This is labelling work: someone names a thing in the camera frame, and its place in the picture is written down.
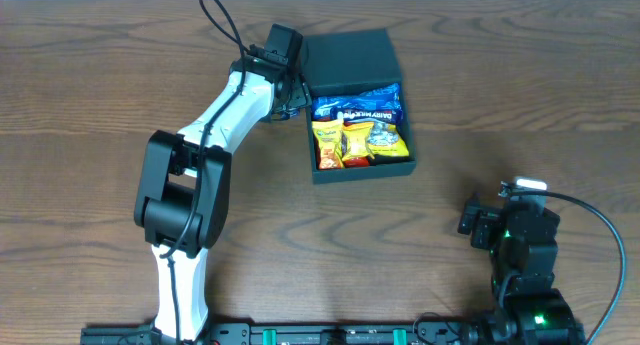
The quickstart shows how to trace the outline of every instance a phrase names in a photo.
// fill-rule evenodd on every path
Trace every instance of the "open box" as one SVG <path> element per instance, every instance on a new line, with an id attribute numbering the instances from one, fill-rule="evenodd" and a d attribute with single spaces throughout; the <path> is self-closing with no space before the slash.
<path id="1" fill-rule="evenodd" d="M 415 144 L 409 123 L 402 72 L 386 30 L 313 35 L 305 37 L 300 65 L 311 96 L 357 95 L 400 84 L 402 121 L 397 130 L 409 156 L 402 159 L 376 157 L 376 165 L 362 168 L 318 170 L 316 143 L 311 128 L 312 109 L 306 109 L 311 176 L 315 184 L 409 175 L 416 167 Z"/>

